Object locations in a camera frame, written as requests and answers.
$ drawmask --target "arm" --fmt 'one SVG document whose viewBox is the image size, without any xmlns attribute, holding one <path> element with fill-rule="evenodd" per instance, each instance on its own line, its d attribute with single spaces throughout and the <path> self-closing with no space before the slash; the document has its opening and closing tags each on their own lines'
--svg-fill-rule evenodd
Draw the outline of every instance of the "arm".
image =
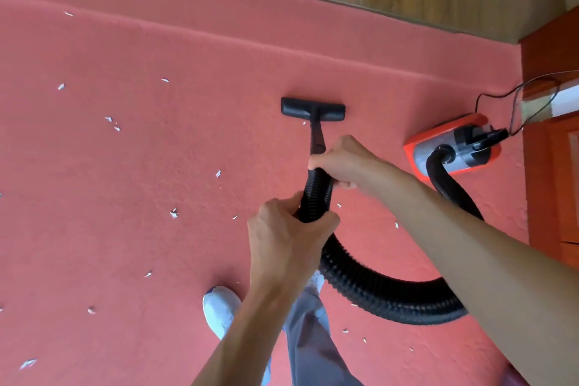
<svg viewBox="0 0 579 386">
<path fill-rule="evenodd" d="M 351 136 L 312 156 L 382 201 L 532 385 L 579 381 L 579 274 L 455 207 Z"/>
<path fill-rule="evenodd" d="M 333 212 L 308 224 L 293 218 L 302 194 L 270 200 L 247 222 L 249 293 L 192 386 L 261 383 L 286 316 L 320 265 L 322 247 L 340 222 Z"/>
</svg>

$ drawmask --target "foot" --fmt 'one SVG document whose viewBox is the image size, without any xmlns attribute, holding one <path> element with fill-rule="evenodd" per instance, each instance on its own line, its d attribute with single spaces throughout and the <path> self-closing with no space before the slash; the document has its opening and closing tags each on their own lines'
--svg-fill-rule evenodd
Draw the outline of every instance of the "foot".
<svg viewBox="0 0 579 386">
<path fill-rule="evenodd" d="M 318 294 L 322 291 L 322 287 L 324 286 L 325 278 L 319 270 L 316 270 L 315 273 L 312 275 L 310 280 L 308 281 L 307 287 L 314 287 Z"/>
<path fill-rule="evenodd" d="M 218 285 L 203 296 L 203 313 L 207 325 L 222 340 L 233 323 L 235 313 L 242 306 L 242 300 L 232 290 Z M 271 380 L 271 357 L 265 368 L 261 386 L 266 386 Z"/>
</svg>

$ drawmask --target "pink carpet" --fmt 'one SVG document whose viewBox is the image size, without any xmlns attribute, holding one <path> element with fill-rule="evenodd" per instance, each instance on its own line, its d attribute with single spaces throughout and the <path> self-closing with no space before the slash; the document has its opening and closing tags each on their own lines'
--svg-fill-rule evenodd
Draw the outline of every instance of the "pink carpet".
<svg viewBox="0 0 579 386">
<path fill-rule="evenodd" d="M 517 46 L 316 0 L 0 0 L 0 44 L 0 384 L 10 386 L 192 381 L 217 344 L 202 295 L 217 283 L 246 293 L 245 221 L 305 182 L 308 126 L 280 114 L 281 96 L 343 101 L 346 120 L 324 126 L 327 140 L 354 134 L 408 170 L 408 136 L 520 79 Z M 482 111 L 506 125 L 510 104 Z M 513 138 L 460 181 L 492 225 L 526 241 L 522 160 Z M 337 235 L 363 263 L 437 275 L 377 202 L 357 191 L 337 202 Z M 406 326 L 329 286 L 321 296 L 366 386 L 498 383 L 503 356 L 472 317 Z M 38 361 L 18 371 L 27 359 Z M 289 385 L 289 373 L 282 335 L 272 384 Z"/>
</svg>

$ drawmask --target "forearm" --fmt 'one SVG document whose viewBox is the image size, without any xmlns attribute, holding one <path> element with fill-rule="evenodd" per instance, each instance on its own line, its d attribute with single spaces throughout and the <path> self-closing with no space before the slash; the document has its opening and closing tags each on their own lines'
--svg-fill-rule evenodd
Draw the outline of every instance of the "forearm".
<svg viewBox="0 0 579 386">
<path fill-rule="evenodd" d="M 293 297 L 283 287 L 253 285 L 192 386 L 259 385 Z"/>
<path fill-rule="evenodd" d="M 388 163 L 359 184 L 432 260 L 488 336 L 533 385 L 579 377 L 579 277 L 467 214 Z"/>
</svg>

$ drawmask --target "person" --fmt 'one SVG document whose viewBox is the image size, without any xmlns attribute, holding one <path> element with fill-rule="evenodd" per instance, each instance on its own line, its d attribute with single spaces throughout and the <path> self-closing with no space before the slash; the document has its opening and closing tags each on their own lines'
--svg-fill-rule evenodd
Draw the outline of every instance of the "person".
<svg viewBox="0 0 579 386">
<path fill-rule="evenodd" d="M 317 167 L 392 211 L 529 384 L 578 384 L 579 273 L 455 207 L 352 136 L 311 156 L 308 168 Z M 361 384 L 331 341 L 319 298 L 321 250 L 340 219 L 327 212 L 301 223 L 293 217 L 301 196 L 272 199 L 248 221 L 245 300 L 226 287 L 205 295 L 207 322 L 222 340 L 193 386 L 266 384 L 282 329 L 294 385 Z"/>
</svg>

